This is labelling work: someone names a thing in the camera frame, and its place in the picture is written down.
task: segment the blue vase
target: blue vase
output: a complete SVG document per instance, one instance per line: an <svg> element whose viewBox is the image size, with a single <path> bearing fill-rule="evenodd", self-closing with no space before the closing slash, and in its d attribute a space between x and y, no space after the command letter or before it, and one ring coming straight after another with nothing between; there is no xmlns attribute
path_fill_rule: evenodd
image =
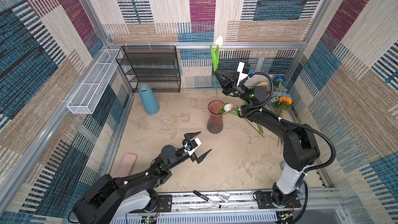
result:
<svg viewBox="0 0 398 224"><path fill-rule="evenodd" d="M151 87L148 84L142 84L138 87L138 92L144 105L145 112L150 115L157 113L159 111L159 104Z"/></svg>

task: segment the flower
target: flower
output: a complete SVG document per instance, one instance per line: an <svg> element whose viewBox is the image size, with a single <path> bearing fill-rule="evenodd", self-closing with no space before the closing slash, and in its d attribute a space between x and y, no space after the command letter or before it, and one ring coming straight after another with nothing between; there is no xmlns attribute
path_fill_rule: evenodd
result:
<svg viewBox="0 0 398 224"><path fill-rule="evenodd" d="M232 105L231 105L231 104L225 104L224 110L225 110L226 112L228 112L228 111L231 110L231 109L232 109Z"/></svg>
<svg viewBox="0 0 398 224"><path fill-rule="evenodd" d="M282 102L286 102L287 105L290 105L292 103L292 99L288 97L280 97L279 100Z"/></svg>
<svg viewBox="0 0 398 224"><path fill-rule="evenodd" d="M260 82L257 86L268 87L268 82Z"/></svg>
<svg viewBox="0 0 398 224"><path fill-rule="evenodd" d="M214 45L221 47L222 46L222 36L217 37L216 41L214 41Z"/></svg>
<svg viewBox="0 0 398 224"><path fill-rule="evenodd" d="M277 75L277 76L275 77L275 81L276 81L276 82L285 82L286 80L285 80L285 78L284 78L283 76Z"/></svg>

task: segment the robotic arm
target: robotic arm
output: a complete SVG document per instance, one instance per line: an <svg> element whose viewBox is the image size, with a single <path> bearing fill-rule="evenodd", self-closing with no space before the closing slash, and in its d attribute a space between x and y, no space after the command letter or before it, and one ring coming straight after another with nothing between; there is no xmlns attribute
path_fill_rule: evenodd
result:
<svg viewBox="0 0 398 224"><path fill-rule="evenodd" d="M144 209L152 211L158 202L154 188L164 184L171 176L172 168L191 158L200 163L211 149L200 157L195 151L200 147L198 138L201 132L186 133L183 147L177 149L166 145L161 153L153 159L150 167L140 173L112 178L109 174L100 177L88 191L75 203L72 212L81 224L108 224L113 217L123 216L128 212Z"/></svg>
<svg viewBox="0 0 398 224"><path fill-rule="evenodd" d="M310 170L330 165L336 157L336 152L331 141L309 125L286 121L265 109L264 105L271 99L273 94L273 84L271 83L270 85L270 94L262 86L247 88L244 82L255 74L263 75L272 82L271 77L265 73L250 73L250 67L246 67L243 62L240 62L238 71L232 74L215 72L215 76L220 82L222 92L225 95L239 97L246 101L246 104L239 108L238 116L262 125L275 133L284 142L283 158L286 161L286 166L281 177L272 187L272 204L276 208L283 208L295 197L296 190L301 186L302 179L306 173ZM330 159L318 166L311 166L320 156L314 133L322 137L331 149Z"/></svg>

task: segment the orange flower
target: orange flower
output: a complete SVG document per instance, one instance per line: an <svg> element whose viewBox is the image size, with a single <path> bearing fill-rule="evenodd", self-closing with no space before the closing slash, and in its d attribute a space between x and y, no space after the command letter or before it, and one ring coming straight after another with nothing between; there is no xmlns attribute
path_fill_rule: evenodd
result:
<svg viewBox="0 0 398 224"><path fill-rule="evenodd" d="M286 102L287 105L290 105L292 103L292 99L288 97L281 97L279 100Z"/></svg>

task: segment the white tulip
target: white tulip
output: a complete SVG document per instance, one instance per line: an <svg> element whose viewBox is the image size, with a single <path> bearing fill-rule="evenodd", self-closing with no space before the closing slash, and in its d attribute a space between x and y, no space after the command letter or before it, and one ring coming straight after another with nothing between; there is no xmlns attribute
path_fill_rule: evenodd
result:
<svg viewBox="0 0 398 224"><path fill-rule="evenodd" d="M216 41L214 41L214 45L218 45L219 47L222 46L222 36L217 37Z"/></svg>
<svg viewBox="0 0 398 224"><path fill-rule="evenodd" d="M228 112L229 110L231 110L231 108L232 108L232 105L231 105L231 104L226 104L226 105L224 106L224 110L225 110L226 112Z"/></svg>

